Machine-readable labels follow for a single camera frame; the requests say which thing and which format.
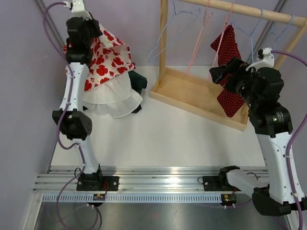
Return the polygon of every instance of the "pink hanger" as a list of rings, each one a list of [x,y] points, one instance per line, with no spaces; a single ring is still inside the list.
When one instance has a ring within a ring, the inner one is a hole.
[[[204,38],[204,36],[205,36],[205,34],[206,34],[208,25],[210,24],[211,18],[212,18],[212,16],[213,16],[213,12],[212,12],[212,13],[210,14],[208,20],[206,20],[207,9],[208,9],[208,5],[209,5],[209,4],[210,4],[210,0],[208,1],[207,6],[206,6],[205,16],[204,16],[204,18],[203,18],[203,23],[202,23],[201,31],[200,31],[200,34],[198,35],[197,42],[196,42],[196,45],[195,45],[195,47],[194,47],[194,51],[193,51],[193,53],[192,53],[192,57],[191,57],[191,60],[190,60],[190,62],[189,62],[189,66],[188,66],[188,70],[187,70],[187,72],[186,72],[186,75],[189,73],[189,70],[190,70],[190,68],[191,68],[191,66],[192,66],[192,63],[193,63],[193,61],[194,61],[194,58],[195,58],[195,56],[196,56],[196,54],[197,54],[198,48],[199,48],[200,45],[201,45],[201,42],[202,42],[202,40],[203,40],[203,38]]]
[[[221,43],[222,43],[222,39],[223,39],[223,36],[224,36],[224,32],[225,32],[225,29],[226,29],[226,26],[227,26],[227,23],[228,23],[228,19],[229,19],[230,15],[231,15],[231,12],[232,12],[233,7],[234,7],[234,2],[232,3],[230,12],[229,12],[229,14],[228,14],[227,17],[226,17],[226,20],[225,20],[225,23],[224,23],[224,27],[223,27],[223,31],[222,31],[222,34],[221,34],[220,43],[219,43],[219,46],[218,46],[218,48],[217,48],[217,51],[216,51],[216,54],[215,54],[215,58],[214,58],[214,61],[213,61],[213,63],[212,63],[211,68],[214,66],[214,64],[215,64],[215,62],[216,62],[217,55],[218,55],[218,53],[219,53],[219,50],[220,50],[220,47],[221,47]]]

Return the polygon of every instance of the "wooden rack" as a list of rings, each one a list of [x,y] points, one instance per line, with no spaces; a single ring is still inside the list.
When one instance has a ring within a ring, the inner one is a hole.
[[[180,0],[201,6],[206,6],[209,0]],[[223,11],[230,11],[232,3],[210,0],[208,7]],[[160,32],[167,23],[168,0],[161,0]],[[234,4],[233,13],[238,13],[255,18],[261,17],[261,10],[249,6]],[[289,24],[291,15],[273,11],[263,11],[263,19]],[[307,18],[294,17],[291,25],[297,26],[296,32],[289,39],[284,51],[291,52],[307,30]],[[166,46],[166,29],[161,36],[160,50]],[[205,79],[186,75],[182,71],[165,67],[165,50],[160,54],[159,80],[150,92],[150,97],[172,106],[184,109],[188,112],[206,117],[218,123],[243,131],[248,121],[248,107],[242,106],[234,117],[229,118],[224,113],[216,97],[223,90],[222,86],[216,85]],[[275,62],[278,69],[286,56],[279,55]]]

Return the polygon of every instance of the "gray wall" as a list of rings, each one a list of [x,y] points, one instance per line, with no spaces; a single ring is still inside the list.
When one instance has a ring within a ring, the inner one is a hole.
[[[34,0],[1,1],[0,34],[0,229],[17,230],[51,158],[66,79]]]
[[[158,65],[155,62],[148,63],[147,57],[155,47],[160,31],[160,0],[84,0],[86,9],[110,32],[119,39],[130,45],[133,61],[137,66]],[[168,18],[173,14],[173,0],[168,0]],[[43,0],[48,5],[54,0]],[[278,0],[234,0],[235,3],[245,4],[252,7],[262,7],[273,10]],[[168,65],[188,65],[195,43],[200,32],[205,7],[185,2],[176,1],[177,11],[194,11],[201,9],[197,21],[188,28],[178,40],[171,45],[166,52]],[[228,12],[208,9],[207,15],[213,12],[213,18],[206,36],[199,48],[194,60],[194,65],[211,65],[215,52],[210,48],[222,32],[222,27]],[[72,17],[68,9],[60,8],[52,12],[56,27],[63,41],[66,40],[67,32],[65,22]],[[171,41],[190,22],[193,16],[188,14],[179,15],[167,28],[167,39]],[[258,19],[232,14],[229,22],[235,22],[243,30],[250,33],[257,24]],[[266,20],[263,20],[255,32],[254,41],[261,34]],[[251,53],[250,38],[241,31],[236,30],[236,40],[242,58],[247,59]]]
[[[293,13],[297,16],[306,15],[307,1],[305,0],[291,0],[286,4],[283,12]],[[276,32],[279,33],[285,28],[284,25],[275,25]],[[295,31],[295,27],[290,27],[288,31],[281,38],[280,43],[276,49],[282,49],[286,44],[286,41],[291,37]],[[307,59],[307,34],[302,38],[297,47],[292,53]],[[294,131],[297,129],[299,124],[302,122],[304,116],[307,113],[307,68],[300,62],[287,58],[284,64],[280,68],[282,79],[284,80],[284,88],[281,93],[280,102],[285,106],[291,113]],[[307,196],[307,126],[301,131],[293,144],[295,165],[297,174],[303,191]],[[305,223],[307,223],[307,212],[304,212]]]

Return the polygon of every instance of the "wooden base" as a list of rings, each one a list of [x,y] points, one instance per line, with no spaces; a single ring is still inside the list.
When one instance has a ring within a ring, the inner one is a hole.
[[[216,100],[222,90],[220,85],[205,79],[166,68],[162,86],[157,82],[150,97],[243,131],[248,120],[247,106],[242,106],[233,117],[227,117]]]

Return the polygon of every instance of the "red floral fabric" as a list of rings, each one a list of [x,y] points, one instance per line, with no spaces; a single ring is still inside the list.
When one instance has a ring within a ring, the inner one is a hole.
[[[85,81],[84,91],[89,91],[126,71],[135,69],[130,48],[102,25],[99,25],[99,27],[103,35],[93,40],[91,46],[93,58],[90,72]],[[64,45],[63,50],[64,52],[67,51],[66,45]]]
[[[219,43],[220,43],[221,35],[217,37],[217,39],[212,42],[211,48],[217,51]],[[222,38],[220,50],[218,53],[218,66],[222,66],[226,64],[228,61],[230,61],[234,57],[241,58],[241,55],[238,50],[238,45],[235,40],[235,32],[232,25],[229,25],[226,27],[224,36]],[[220,85],[223,87],[227,83],[227,77],[224,78]],[[244,104],[244,101],[237,93],[229,92],[225,89],[218,95],[217,101],[221,105],[221,107],[224,109],[225,114],[227,117],[233,117],[236,112],[241,108],[241,106]]]

